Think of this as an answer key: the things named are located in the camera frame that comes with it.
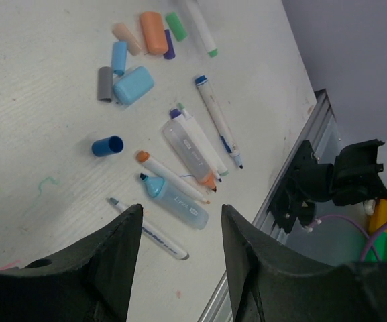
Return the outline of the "thin orange capped pen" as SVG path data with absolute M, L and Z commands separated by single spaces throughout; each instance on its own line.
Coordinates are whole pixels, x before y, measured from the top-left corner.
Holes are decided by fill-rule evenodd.
M 136 153 L 135 159 L 146 169 L 154 174 L 166 179 L 172 183 L 176 188 L 182 191 L 196 201 L 200 201 L 204 204 L 210 204 L 210 201 L 199 192 L 196 188 L 187 183 L 183 178 L 178 176 L 175 172 L 171 171 L 168 167 L 157 161 L 153 156 L 144 150 L 140 150 Z

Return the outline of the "small blue pen cap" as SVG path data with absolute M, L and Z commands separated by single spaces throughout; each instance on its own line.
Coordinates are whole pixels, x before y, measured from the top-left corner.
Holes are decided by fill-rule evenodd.
M 125 74 L 125 65 L 127 60 L 127 42 L 117 41 L 113 44 L 111 67 L 113 73 L 117 76 Z

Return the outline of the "green pen cap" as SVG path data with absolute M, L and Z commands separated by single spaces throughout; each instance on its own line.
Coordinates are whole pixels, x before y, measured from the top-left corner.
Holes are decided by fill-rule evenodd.
M 187 38 L 187 30 L 175 12 L 168 13 L 165 19 L 178 42 L 181 42 Z

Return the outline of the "orange highlighter marker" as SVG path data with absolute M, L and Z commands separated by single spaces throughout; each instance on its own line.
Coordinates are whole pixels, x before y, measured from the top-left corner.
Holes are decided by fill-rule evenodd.
M 179 122 L 169 121 L 163 127 L 162 133 L 195 180 L 216 192 L 217 186 L 211 167 L 183 126 Z

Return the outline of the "blue capped white marker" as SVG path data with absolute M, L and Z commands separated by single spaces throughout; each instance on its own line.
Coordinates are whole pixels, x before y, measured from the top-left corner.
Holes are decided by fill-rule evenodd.
M 213 91 L 213 88 L 205 75 L 200 75 L 195 78 L 195 85 L 202 97 L 202 100 L 209 112 L 213 123 L 219 133 L 219 137 L 227 151 L 232 157 L 236 166 L 243 169 L 243 162 L 239 147 L 233 137 L 233 134 L 225 120 L 223 111 Z

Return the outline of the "orange marker cap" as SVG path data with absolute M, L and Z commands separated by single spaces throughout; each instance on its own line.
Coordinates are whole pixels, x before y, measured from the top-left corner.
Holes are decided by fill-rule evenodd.
M 162 16 L 155 11 L 145 11 L 140 15 L 147 51 L 154 55 L 163 55 L 168 51 Z

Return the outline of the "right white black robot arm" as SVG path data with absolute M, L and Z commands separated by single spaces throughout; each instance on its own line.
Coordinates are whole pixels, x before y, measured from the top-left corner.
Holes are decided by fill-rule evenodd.
M 312 201 L 337 206 L 387 198 L 387 140 L 344 147 L 332 164 L 318 164 L 300 175 L 298 186 Z

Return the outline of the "light blue highlighter marker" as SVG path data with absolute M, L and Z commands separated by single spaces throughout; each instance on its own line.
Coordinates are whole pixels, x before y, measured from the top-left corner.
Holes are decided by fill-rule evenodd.
M 162 177 L 148 176 L 144 173 L 140 173 L 140 180 L 149 198 L 159 206 L 193 229 L 202 230 L 206 227 L 209 214 L 173 184 Z

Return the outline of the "light blue capped pen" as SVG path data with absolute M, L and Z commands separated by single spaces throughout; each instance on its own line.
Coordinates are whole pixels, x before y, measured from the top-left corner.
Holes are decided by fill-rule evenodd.
M 143 217 L 142 222 L 142 233 L 173 258 L 177 260 L 187 260 L 190 258 L 190 254 L 183 247 L 168 237 L 163 231 L 159 230 L 155 225 L 149 223 L 145 217 Z

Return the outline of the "peach thin pen cap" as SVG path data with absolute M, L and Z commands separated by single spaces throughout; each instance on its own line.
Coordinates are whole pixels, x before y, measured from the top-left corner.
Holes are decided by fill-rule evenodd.
M 116 23 L 112 29 L 113 35 L 119 40 L 127 43 L 127 49 L 133 56 L 142 51 L 142 46 L 134 34 L 124 23 Z

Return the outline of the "light blue pen cap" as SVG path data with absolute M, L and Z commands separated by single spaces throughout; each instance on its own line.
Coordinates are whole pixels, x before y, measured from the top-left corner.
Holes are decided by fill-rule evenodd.
M 122 105 L 131 105 L 154 87 L 154 80 L 148 69 L 139 66 L 120 78 L 113 85 L 116 99 Z

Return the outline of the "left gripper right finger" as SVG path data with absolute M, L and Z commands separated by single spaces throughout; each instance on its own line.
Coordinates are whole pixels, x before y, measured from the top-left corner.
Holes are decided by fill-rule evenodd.
M 223 205 L 234 321 L 387 321 L 387 262 L 329 266 L 297 253 Z

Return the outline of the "green capped white marker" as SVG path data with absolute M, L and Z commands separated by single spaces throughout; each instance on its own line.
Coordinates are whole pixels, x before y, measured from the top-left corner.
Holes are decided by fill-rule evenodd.
M 207 54 L 214 58 L 218 55 L 218 49 L 214 41 L 213 36 L 209 30 L 209 27 L 201 13 L 199 3 L 193 0 L 184 1 L 186 8 L 192 18 L 193 23 L 196 25 L 199 36 L 203 42 Z

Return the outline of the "grey pen cap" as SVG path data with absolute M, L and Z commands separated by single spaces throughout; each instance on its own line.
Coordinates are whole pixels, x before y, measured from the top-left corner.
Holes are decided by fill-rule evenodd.
M 97 99 L 112 102 L 113 71 L 110 66 L 103 66 L 97 75 Z

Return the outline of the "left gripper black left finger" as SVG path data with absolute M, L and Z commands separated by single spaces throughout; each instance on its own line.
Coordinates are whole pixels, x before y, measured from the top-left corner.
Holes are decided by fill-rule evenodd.
M 56 253 L 1 270 L 0 321 L 125 321 L 142 221 L 142 206 L 130 206 Z

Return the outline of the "purple pen cap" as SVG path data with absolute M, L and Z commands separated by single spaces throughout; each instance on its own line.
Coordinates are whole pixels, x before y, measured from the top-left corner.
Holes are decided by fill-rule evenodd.
M 172 59 L 174 59 L 176 57 L 176 54 L 175 54 L 175 51 L 174 51 L 174 46 L 173 46 L 173 43 L 172 43 L 172 38 L 171 38 L 171 35 L 170 35 L 170 30 L 169 29 L 165 29 L 164 32 L 165 32 L 165 36 L 166 36 L 166 42 L 167 42 L 168 50 L 164 53 L 163 57 L 166 60 L 172 60 Z

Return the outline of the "dark blue marker cap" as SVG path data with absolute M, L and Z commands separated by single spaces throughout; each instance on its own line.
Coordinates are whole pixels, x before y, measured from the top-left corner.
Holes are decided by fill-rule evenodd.
M 119 136 L 110 136 L 93 142 L 92 153 L 96 157 L 105 157 L 118 154 L 124 149 L 123 140 Z

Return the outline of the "green white pen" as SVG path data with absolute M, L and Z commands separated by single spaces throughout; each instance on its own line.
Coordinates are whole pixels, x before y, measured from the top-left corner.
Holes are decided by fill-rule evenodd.
M 203 151 L 204 157 L 207 159 L 207 162 L 209 163 L 215 178 L 219 182 L 221 182 L 221 177 L 227 176 L 229 174 L 226 165 L 224 165 L 222 159 L 219 157 L 216 150 L 211 145 L 208 137 L 205 135 L 204 131 L 197 123 L 196 119 L 187 111 L 187 109 L 182 103 L 177 103 L 177 107 L 184 116 L 189 130 L 192 132 L 197 142 L 199 143 L 199 146 Z

